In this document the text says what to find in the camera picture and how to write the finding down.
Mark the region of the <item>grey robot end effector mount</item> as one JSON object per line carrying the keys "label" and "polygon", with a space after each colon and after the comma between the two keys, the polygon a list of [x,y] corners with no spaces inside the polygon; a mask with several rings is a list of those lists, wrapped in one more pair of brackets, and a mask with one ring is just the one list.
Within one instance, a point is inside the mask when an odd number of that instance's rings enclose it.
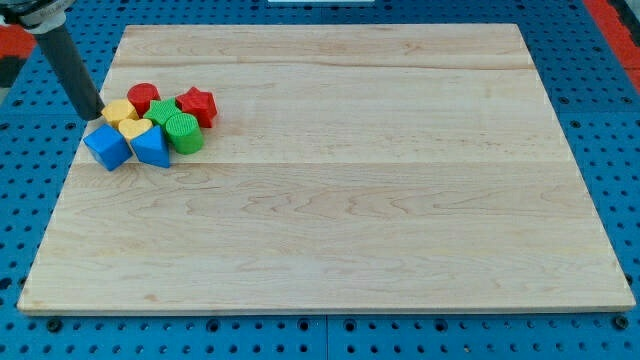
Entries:
{"label": "grey robot end effector mount", "polygon": [[18,25],[31,34],[44,34],[66,22],[75,0],[1,0],[1,26]]}

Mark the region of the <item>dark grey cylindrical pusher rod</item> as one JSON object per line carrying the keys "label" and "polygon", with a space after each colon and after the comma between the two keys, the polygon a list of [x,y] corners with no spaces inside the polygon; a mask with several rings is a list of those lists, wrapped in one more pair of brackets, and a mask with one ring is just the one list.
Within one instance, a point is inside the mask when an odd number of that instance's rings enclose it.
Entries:
{"label": "dark grey cylindrical pusher rod", "polygon": [[92,121],[104,103],[65,24],[38,30],[34,37],[77,115]]}

